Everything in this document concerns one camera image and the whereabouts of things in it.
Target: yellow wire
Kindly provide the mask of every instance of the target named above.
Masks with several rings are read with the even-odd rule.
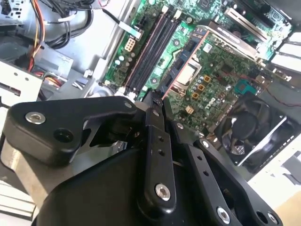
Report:
[[[43,15],[42,15],[42,11],[41,11],[41,9],[40,9],[40,7],[39,7],[39,5],[38,5],[38,3],[37,3],[37,1],[36,0],[33,0],[33,2],[34,2],[34,6],[37,8],[37,10],[39,10],[40,11],[40,14],[41,14],[41,21],[40,21],[40,23],[41,23],[41,25],[42,25],[42,40],[40,40],[40,44],[38,45],[38,47],[37,47],[37,49],[34,51],[34,53],[32,54],[32,57],[35,57],[35,55],[37,54],[37,52],[38,52],[38,50],[41,48],[41,43],[45,40],[45,25],[44,25],[44,18],[43,18]]]
[[[34,7],[34,10],[37,10],[36,4],[34,2],[33,2],[33,7]],[[36,17],[36,35],[35,35],[35,38],[34,38],[34,47],[33,47],[33,49],[36,49],[36,47],[37,47],[38,34],[39,34],[39,21],[38,21],[38,18]]]

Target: motherboard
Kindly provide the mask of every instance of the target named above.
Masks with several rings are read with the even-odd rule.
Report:
[[[175,119],[213,133],[246,92],[279,79],[265,68],[292,31],[263,1],[142,0],[103,84],[132,100],[149,88],[169,97]]]

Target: capacitor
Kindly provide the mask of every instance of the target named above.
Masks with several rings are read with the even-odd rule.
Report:
[[[115,64],[116,64],[116,65],[120,65],[121,62],[120,62],[119,60],[115,60]]]

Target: chip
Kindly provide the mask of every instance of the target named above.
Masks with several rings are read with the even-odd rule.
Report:
[[[228,64],[224,64],[222,66],[222,72],[224,72],[225,74],[230,74],[232,70],[233,67],[229,66]]]

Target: screw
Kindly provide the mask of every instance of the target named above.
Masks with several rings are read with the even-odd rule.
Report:
[[[155,116],[160,116],[159,113],[156,110],[152,110],[152,112],[154,113]]]
[[[180,128],[180,129],[184,129],[184,126],[182,124],[180,124],[179,122],[177,123],[177,126]]]
[[[209,144],[208,144],[206,141],[203,141],[202,143],[203,143],[203,145],[204,145],[206,148],[209,147]]]
[[[273,214],[268,213],[268,217],[273,221],[274,224],[276,224],[276,225],[278,224],[278,221],[277,221],[277,219],[274,217]]]
[[[128,107],[128,108],[132,108],[132,105],[129,104],[128,102],[124,102],[124,105],[125,105],[126,107]]]
[[[25,115],[25,119],[36,125],[43,124],[46,121],[45,116],[39,112],[29,112]]]
[[[187,22],[188,24],[190,24],[190,23],[192,22],[192,18],[191,18],[191,17],[188,17],[188,18],[186,19],[186,22]]]
[[[156,185],[155,191],[157,196],[159,196],[162,200],[164,201],[170,200],[170,191],[165,185],[163,184]]]
[[[222,208],[222,207],[218,207],[217,210],[217,215],[220,217],[220,219],[222,219],[222,221],[225,224],[230,224],[230,217],[229,214]]]

